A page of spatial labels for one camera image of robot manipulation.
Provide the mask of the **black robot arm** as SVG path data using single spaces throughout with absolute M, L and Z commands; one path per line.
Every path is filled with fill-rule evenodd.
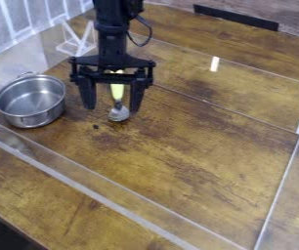
M 95 84 L 126 84 L 130 86 L 130 111 L 141 106 L 145 89 L 153 82 L 153 61 L 130 56 L 126 52 L 126 40 L 130 20 L 137 20 L 151 29 L 139 16 L 143 0 L 91 0 L 95 13 L 97 54 L 86 57 L 70 57 L 70 81 L 79 89 L 83 107 L 94 109 Z

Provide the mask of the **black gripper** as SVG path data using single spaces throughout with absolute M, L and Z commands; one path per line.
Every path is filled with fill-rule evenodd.
M 121 83 L 130 85 L 130 112 L 139 110 L 145 89 L 153 82 L 153 61 L 142 60 L 125 55 L 121 62 L 101 62 L 98 56 L 70 57 L 67 62 L 71 66 L 70 81 L 79 89 L 85 109 L 94 109 L 95 106 L 95 83 Z M 133 68 L 133 74 L 111 74 L 106 70 Z

